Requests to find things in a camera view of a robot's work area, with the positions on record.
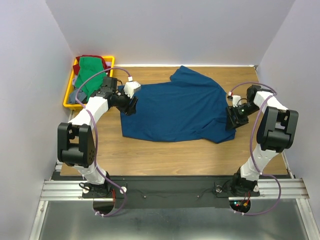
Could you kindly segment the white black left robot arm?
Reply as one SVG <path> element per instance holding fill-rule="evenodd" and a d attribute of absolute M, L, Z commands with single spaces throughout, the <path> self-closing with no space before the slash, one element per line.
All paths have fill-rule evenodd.
<path fill-rule="evenodd" d="M 118 82 L 115 77 L 104 77 L 100 88 L 92 93 L 78 115 L 57 128 L 57 158 L 75 168 L 85 179 L 79 186 L 86 198 L 106 198 L 112 193 L 110 175 L 97 163 L 98 151 L 93 136 L 97 133 L 97 122 L 112 107 L 127 116 L 136 113 L 138 98 L 135 94 L 141 85 L 131 76 L 122 89 L 118 89 Z"/>

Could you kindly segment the blue t shirt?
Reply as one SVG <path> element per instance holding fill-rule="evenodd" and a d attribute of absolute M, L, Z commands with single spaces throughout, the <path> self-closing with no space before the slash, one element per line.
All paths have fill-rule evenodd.
<path fill-rule="evenodd" d="M 231 141 L 236 130 L 226 129 L 226 92 L 213 79 L 181 66 L 169 82 L 144 84 L 135 96 L 136 113 L 121 114 L 122 135 L 152 142 L 205 139 Z"/>

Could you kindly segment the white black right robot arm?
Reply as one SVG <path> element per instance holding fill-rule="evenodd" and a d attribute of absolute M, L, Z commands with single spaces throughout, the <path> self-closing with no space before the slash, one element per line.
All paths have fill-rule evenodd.
<path fill-rule="evenodd" d="M 282 105 L 276 98 L 275 89 L 263 84 L 251 84 L 246 90 L 245 103 L 231 90 L 227 99 L 232 102 L 226 108 L 226 130 L 234 130 L 249 122 L 249 115 L 257 113 L 251 132 L 250 157 L 230 182 L 231 192 L 235 195 L 258 191 L 258 179 L 263 175 L 268 163 L 289 149 L 294 142 L 299 113 Z"/>

